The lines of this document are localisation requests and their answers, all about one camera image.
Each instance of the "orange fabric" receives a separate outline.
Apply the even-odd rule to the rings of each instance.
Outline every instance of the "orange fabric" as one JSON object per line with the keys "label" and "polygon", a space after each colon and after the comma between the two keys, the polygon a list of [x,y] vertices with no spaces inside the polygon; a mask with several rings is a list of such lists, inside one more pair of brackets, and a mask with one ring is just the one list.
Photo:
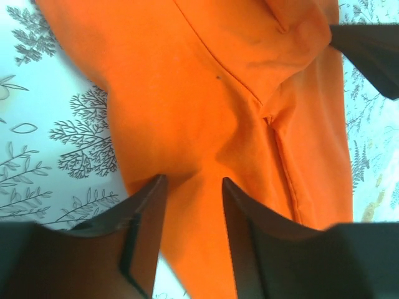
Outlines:
{"label": "orange fabric", "polygon": [[221,180],[305,225],[352,220],[337,0],[37,0],[108,92],[129,193],[170,179],[161,250],[194,299],[235,298]]}

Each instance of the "black object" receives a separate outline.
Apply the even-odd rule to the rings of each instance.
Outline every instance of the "black object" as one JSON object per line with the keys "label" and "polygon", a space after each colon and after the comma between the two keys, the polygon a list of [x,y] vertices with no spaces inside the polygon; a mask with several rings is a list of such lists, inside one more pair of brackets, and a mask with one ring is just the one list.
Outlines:
{"label": "black object", "polygon": [[223,204],[239,299],[399,298],[399,223],[313,230],[228,178]]}
{"label": "black object", "polygon": [[399,98],[399,25],[331,25],[331,46],[391,100]]}
{"label": "black object", "polygon": [[167,180],[70,231],[0,223],[0,298],[152,298]]}

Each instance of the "folded fabric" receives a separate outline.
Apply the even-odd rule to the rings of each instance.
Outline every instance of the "folded fabric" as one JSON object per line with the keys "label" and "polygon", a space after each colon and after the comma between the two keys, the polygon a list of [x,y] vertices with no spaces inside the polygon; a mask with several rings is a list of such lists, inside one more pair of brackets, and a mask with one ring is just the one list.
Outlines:
{"label": "folded fabric", "polygon": [[236,298],[225,176],[301,224],[352,220],[337,0],[37,0],[108,92],[129,194],[170,180],[161,251],[192,298]]}

